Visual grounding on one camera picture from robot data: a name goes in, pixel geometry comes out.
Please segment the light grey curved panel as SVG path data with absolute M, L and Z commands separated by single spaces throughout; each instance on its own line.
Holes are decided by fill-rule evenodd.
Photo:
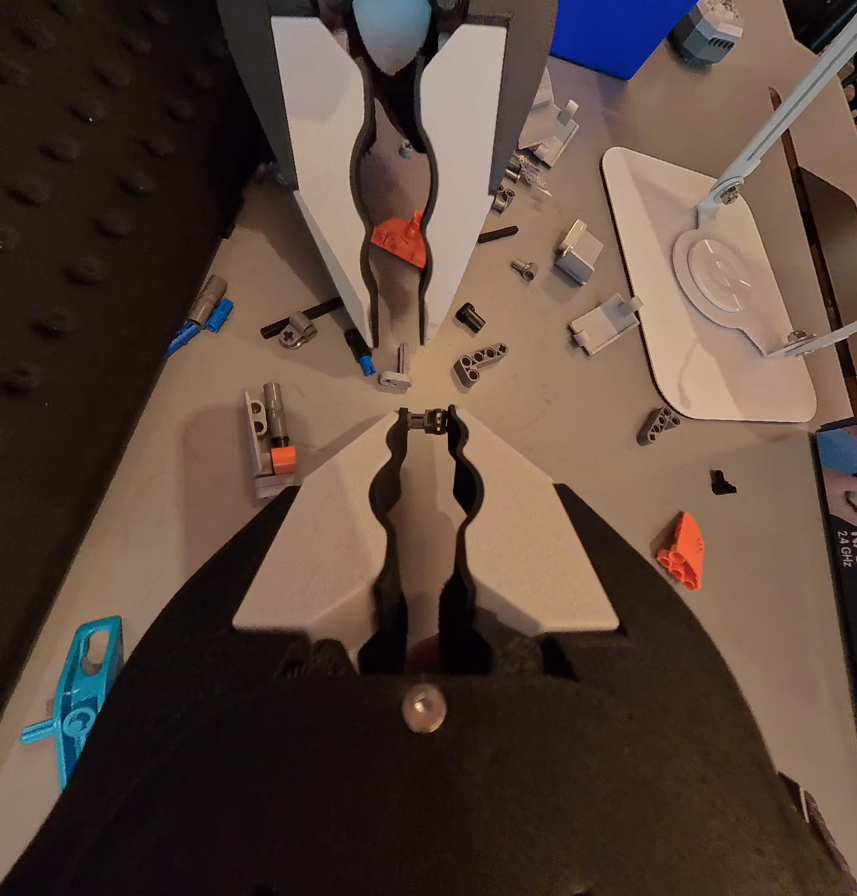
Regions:
M 594 356 L 624 332 L 639 326 L 638 312 L 642 306 L 639 297 L 624 299 L 620 294 L 614 294 L 568 323 L 571 338 L 587 356 Z

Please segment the cyan plastic tool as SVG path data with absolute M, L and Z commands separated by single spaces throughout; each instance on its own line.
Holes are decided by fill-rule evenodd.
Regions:
M 20 742 L 51 739 L 61 791 L 71 777 L 91 729 L 124 665 L 123 621 L 108 616 L 76 629 L 57 680 L 48 719 L 24 727 Z

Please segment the blue toy robot box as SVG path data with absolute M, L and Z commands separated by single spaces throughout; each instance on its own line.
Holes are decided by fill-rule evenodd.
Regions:
M 815 450 L 848 647 L 857 672 L 857 417 L 823 427 L 815 435 Z

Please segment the long dark grey angled beam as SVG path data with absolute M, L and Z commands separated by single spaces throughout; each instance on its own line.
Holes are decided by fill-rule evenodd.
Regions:
M 503 342 L 496 342 L 484 349 L 461 355 L 453 365 L 453 372 L 461 385 L 470 389 L 479 381 L 482 372 L 499 364 L 508 354 L 509 347 Z

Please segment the grey motor block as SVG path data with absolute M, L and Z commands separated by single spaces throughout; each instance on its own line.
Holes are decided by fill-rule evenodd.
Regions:
M 669 42 L 682 61 L 708 67 L 736 46 L 744 21 L 732 1 L 699 1 L 669 32 Z

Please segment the blue plastic bin white tag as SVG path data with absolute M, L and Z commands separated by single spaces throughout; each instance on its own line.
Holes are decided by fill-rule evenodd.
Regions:
M 550 55 L 630 80 L 694 1 L 560 1 Z

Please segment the grey orange brick assembly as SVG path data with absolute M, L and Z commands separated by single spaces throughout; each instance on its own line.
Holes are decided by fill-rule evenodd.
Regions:
M 255 498 L 277 497 L 297 484 L 297 450 L 292 444 L 284 401 L 277 382 L 244 393 L 248 442 L 253 459 Z

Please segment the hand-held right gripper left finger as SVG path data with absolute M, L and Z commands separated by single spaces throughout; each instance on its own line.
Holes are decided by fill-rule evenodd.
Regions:
M 240 631 L 340 642 L 367 674 L 399 674 L 409 630 L 390 511 L 409 411 L 386 414 L 307 476 L 236 612 Z

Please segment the white book stand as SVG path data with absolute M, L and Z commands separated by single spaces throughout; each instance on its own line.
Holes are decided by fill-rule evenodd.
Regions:
M 857 333 L 857 321 L 798 336 L 742 187 L 765 153 L 857 51 L 857 12 L 713 179 L 624 147 L 601 170 L 651 374 L 693 420 L 803 424 L 815 386 L 802 356 Z

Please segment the black pin blue end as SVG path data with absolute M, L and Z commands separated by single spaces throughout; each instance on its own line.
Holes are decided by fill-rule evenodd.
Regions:
M 348 345 L 348 348 L 350 349 L 355 359 L 355 362 L 362 369 L 364 375 L 376 375 L 376 368 L 374 366 L 372 357 L 372 349 L 367 345 L 367 342 L 365 341 L 359 330 L 355 328 L 344 330 L 343 336 L 345 342 Z

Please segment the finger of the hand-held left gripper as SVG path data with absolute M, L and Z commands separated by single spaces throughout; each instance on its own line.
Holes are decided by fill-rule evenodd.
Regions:
M 297 186 L 293 195 L 345 308 L 377 344 L 376 278 L 359 167 L 376 111 L 367 66 L 317 17 L 271 17 Z
M 422 218 L 420 339 L 432 342 L 455 299 L 492 203 L 491 166 L 507 28 L 457 28 L 427 64 L 418 121 L 431 172 Z

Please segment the orange angled block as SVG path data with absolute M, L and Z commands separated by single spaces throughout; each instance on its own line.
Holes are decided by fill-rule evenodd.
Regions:
M 684 588 L 697 591 L 703 584 L 705 542 L 691 513 L 681 512 L 669 546 L 658 550 L 658 564 Z

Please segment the dark grey connectors plastic bag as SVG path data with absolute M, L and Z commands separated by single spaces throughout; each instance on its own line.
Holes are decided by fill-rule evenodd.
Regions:
M 547 193 L 545 172 L 530 153 L 516 151 L 506 164 L 503 176 L 512 183 L 523 183 L 529 188 Z

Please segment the light grey box piece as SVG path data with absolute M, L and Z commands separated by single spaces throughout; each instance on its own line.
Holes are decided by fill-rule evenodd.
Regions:
M 591 233 L 585 221 L 577 218 L 558 244 L 555 266 L 569 279 L 585 286 L 602 250 L 602 242 Z

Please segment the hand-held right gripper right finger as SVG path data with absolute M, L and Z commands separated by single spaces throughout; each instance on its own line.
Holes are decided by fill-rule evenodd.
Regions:
M 616 631 L 618 616 L 553 479 L 466 409 L 449 407 L 446 435 L 465 515 L 439 601 L 447 670 L 488 673 L 501 634 Z

